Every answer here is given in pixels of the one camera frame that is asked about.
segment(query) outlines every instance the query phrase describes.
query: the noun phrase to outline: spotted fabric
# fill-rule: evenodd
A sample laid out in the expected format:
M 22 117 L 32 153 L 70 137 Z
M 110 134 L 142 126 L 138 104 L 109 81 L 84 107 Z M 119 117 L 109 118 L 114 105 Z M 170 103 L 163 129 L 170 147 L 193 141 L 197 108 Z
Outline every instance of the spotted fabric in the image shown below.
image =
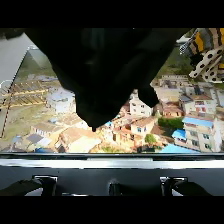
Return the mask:
M 224 82 L 224 45 L 204 53 L 202 61 L 189 74 L 191 78 L 199 75 L 206 82 Z

